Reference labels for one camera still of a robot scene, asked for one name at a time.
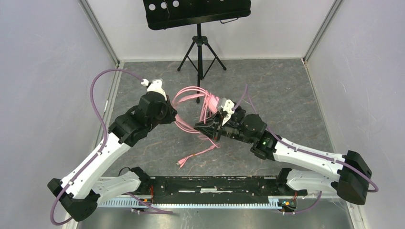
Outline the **pink headphones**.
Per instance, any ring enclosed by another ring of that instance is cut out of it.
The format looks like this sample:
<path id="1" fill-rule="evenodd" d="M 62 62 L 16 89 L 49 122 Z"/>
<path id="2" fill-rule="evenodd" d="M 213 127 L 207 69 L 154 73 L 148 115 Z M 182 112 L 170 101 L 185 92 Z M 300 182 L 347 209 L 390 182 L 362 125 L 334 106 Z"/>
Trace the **pink headphones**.
<path id="1" fill-rule="evenodd" d="M 197 86 L 180 89 L 172 100 L 174 108 L 179 109 L 176 115 L 176 126 L 186 133 L 197 134 L 193 121 L 207 121 L 218 110 L 220 98 L 213 93 Z"/>

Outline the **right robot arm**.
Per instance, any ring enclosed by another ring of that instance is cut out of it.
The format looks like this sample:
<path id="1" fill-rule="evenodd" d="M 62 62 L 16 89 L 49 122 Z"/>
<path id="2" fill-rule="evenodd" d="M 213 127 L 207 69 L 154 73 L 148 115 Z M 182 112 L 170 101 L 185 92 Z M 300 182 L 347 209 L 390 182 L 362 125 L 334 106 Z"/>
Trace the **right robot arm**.
<path id="1" fill-rule="evenodd" d="M 303 167 L 306 171 L 284 169 L 276 181 L 276 189 L 282 195 L 291 191 L 335 191 L 343 200 L 364 205 L 372 171 L 363 157 L 349 150 L 346 154 L 329 153 L 300 146 L 266 130 L 267 125 L 257 114 L 223 121 L 220 114 L 211 120 L 211 139 L 222 136 L 251 144 L 250 151 L 258 158 L 285 162 Z"/>

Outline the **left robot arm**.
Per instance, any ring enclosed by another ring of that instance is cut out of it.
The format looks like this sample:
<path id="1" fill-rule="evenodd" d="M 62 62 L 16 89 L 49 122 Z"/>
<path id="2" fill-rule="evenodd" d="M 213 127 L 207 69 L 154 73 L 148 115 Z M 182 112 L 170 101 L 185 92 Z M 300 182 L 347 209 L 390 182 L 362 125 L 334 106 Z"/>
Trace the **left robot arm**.
<path id="1" fill-rule="evenodd" d="M 49 181 L 47 186 L 56 197 L 51 208 L 51 222 L 55 225 L 71 220 L 80 222 L 105 201 L 126 193 L 142 195 L 149 192 L 152 189 L 150 177 L 140 167 L 131 168 L 108 181 L 99 182 L 99 178 L 155 127 L 172 123 L 186 132 L 197 132 L 180 119 L 165 93 L 142 95 L 137 105 L 118 116 L 110 127 L 103 128 L 101 142 L 77 168 L 62 179 Z"/>

